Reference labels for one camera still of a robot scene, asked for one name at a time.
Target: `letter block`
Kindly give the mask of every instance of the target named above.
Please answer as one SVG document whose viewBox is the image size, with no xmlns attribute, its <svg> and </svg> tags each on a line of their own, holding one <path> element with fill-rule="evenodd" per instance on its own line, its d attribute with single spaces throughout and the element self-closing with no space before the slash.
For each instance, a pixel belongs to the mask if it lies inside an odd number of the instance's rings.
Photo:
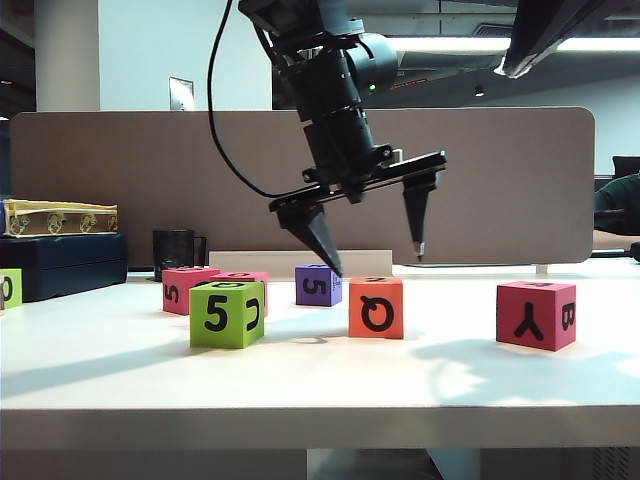
<svg viewBox="0 0 640 480">
<path fill-rule="evenodd" d="M 215 281 L 189 291 L 192 347 L 245 348 L 264 336 L 264 282 Z"/>
<path fill-rule="evenodd" d="M 219 268 L 181 267 L 162 271 L 162 309 L 165 312 L 189 315 L 189 289 L 211 282 Z"/>
<path fill-rule="evenodd" d="M 349 336 L 404 338 L 402 279 L 354 277 L 349 282 Z"/>
<path fill-rule="evenodd" d="M 214 280 L 264 283 L 264 316 L 269 314 L 269 296 L 267 295 L 269 274 L 267 272 L 220 272 L 214 276 Z"/>
<path fill-rule="evenodd" d="M 575 285 L 547 282 L 498 285 L 497 341 L 555 352 L 575 339 Z"/>
<path fill-rule="evenodd" d="M 296 305 L 331 307 L 342 300 L 342 278 L 328 265 L 298 265 Z"/>
<path fill-rule="evenodd" d="M 19 268 L 3 268 L 0 273 L 2 281 L 2 301 L 4 308 L 22 305 L 22 270 Z"/>
</svg>

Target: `black mug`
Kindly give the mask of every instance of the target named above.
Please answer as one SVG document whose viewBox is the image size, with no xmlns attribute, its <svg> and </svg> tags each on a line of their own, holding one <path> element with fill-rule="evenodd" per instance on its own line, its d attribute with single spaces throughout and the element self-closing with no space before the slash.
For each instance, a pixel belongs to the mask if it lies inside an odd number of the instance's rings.
<svg viewBox="0 0 640 480">
<path fill-rule="evenodd" d="M 197 263 L 194 263 L 196 240 L 200 240 Z M 205 265 L 207 237 L 196 237 L 193 230 L 153 231 L 153 277 L 162 281 L 162 270 L 167 268 Z"/>
</svg>

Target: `computer monitor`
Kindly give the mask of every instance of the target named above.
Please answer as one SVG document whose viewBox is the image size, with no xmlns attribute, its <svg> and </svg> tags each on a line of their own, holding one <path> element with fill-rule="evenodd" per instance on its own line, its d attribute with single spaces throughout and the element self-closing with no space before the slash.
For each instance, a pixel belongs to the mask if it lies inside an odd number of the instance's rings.
<svg viewBox="0 0 640 480">
<path fill-rule="evenodd" d="M 633 0 L 520 0 L 502 71 L 518 78 L 563 40 L 587 32 Z"/>
</svg>

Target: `orange cube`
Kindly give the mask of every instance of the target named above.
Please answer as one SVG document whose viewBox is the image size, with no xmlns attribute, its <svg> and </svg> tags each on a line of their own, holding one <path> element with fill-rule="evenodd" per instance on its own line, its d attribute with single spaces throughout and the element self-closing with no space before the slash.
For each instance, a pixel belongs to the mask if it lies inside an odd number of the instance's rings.
<svg viewBox="0 0 640 480">
<path fill-rule="evenodd" d="M 354 277 L 349 282 L 349 336 L 403 338 L 402 279 Z"/>
</svg>

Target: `yellow patterned box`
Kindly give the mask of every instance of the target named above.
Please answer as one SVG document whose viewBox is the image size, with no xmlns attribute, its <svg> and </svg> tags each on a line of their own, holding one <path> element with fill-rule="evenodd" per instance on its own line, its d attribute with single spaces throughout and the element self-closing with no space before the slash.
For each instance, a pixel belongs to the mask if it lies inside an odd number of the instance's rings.
<svg viewBox="0 0 640 480">
<path fill-rule="evenodd" d="M 0 233 L 11 237 L 118 232 L 117 205 L 15 199 L 2 203 Z"/>
</svg>

